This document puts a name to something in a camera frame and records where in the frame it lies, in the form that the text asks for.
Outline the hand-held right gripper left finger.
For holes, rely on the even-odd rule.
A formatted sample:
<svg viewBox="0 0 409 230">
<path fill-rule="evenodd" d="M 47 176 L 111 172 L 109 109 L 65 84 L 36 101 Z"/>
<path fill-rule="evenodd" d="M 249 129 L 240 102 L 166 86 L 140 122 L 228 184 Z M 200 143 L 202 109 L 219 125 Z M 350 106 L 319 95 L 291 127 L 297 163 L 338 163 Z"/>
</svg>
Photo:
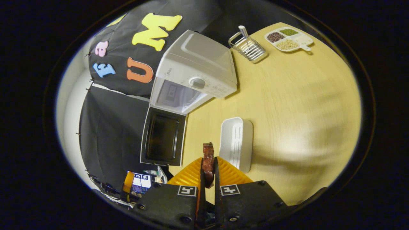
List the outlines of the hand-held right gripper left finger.
<svg viewBox="0 0 409 230">
<path fill-rule="evenodd" d="M 137 201 L 133 213 L 163 229 L 199 229 L 205 226 L 205 189 L 200 157 L 168 183 L 154 183 Z"/>
</svg>

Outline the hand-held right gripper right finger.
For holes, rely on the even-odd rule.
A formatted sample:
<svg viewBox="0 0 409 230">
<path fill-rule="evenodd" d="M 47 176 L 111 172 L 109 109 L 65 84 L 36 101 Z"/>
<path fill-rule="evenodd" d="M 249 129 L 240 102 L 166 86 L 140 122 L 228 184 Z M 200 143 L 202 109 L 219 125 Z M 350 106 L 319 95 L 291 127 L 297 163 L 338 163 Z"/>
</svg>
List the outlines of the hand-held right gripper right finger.
<svg viewBox="0 0 409 230">
<path fill-rule="evenodd" d="M 219 156 L 214 159 L 214 170 L 217 228 L 257 229 L 283 218 L 288 211 L 266 181 L 252 181 Z"/>
</svg>

